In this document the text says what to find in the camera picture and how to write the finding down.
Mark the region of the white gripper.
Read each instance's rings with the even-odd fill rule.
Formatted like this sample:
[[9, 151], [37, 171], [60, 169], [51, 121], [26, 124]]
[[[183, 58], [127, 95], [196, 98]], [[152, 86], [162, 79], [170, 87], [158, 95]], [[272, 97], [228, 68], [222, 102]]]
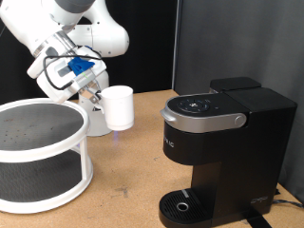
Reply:
[[60, 54], [45, 48], [28, 69], [38, 86], [53, 101], [61, 104], [79, 93], [93, 104], [101, 100], [97, 78], [106, 70], [98, 51], [76, 47]]

